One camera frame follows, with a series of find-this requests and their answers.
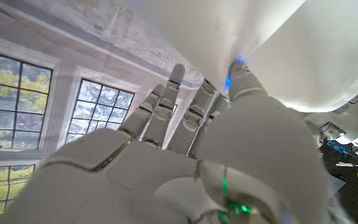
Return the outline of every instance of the robotic hand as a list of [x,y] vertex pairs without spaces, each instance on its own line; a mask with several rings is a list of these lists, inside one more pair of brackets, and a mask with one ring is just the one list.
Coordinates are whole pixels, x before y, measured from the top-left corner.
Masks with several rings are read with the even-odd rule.
[[204,81],[161,150],[184,71],[176,65],[117,131],[49,157],[0,223],[329,223],[312,134],[244,62],[209,112]]

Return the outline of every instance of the cable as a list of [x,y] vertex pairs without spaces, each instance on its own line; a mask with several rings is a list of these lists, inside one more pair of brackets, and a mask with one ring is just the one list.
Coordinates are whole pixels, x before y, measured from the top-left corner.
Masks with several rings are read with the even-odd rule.
[[335,165],[336,166],[343,166],[343,167],[358,167],[358,165],[350,164],[350,163],[344,163],[344,162],[339,162],[339,163],[337,163]]

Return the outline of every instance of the white fabric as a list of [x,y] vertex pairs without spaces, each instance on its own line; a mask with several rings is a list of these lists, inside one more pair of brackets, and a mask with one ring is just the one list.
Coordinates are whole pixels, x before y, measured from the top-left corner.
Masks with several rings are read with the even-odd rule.
[[358,94],[358,0],[123,0],[219,91],[245,57],[267,92],[331,111]]

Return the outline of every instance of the wall molding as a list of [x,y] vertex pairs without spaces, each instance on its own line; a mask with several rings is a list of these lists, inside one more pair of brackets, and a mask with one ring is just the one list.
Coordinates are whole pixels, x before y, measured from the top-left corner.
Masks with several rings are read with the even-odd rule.
[[28,49],[21,45],[12,43],[10,41],[0,38],[0,54],[23,60],[26,62],[31,62],[33,64],[55,69],[57,64],[59,64],[60,59],[55,58],[41,52]]
[[[132,99],[132,102],[136,102],[139,97],[138,91],[141,88],[139,85],[124,80],[120,80],[118,78],[114,78],[105,73],[101,73],[88,68],[77,66],[73,77],[74,84],[71,88],[70,95],[68,96],[68,107],[65,111],[62,128],[60,130],[59,140],[57,142],[57,149],[59,149],[65,144],[66,135],[70,126],[71,116],[75,109],[75,103],[77,100],[78,91],[80,90],[80,84],[82,78],[86,78],[94,82],[102,83],[107,86],[111,86],[113,88],[118,88],[125,91],[133,92],[134,97]],[[131,107],[128,109],[128,113],[126,117],[132,114],[135,108],[136,106],[134,104],[131,104]]]

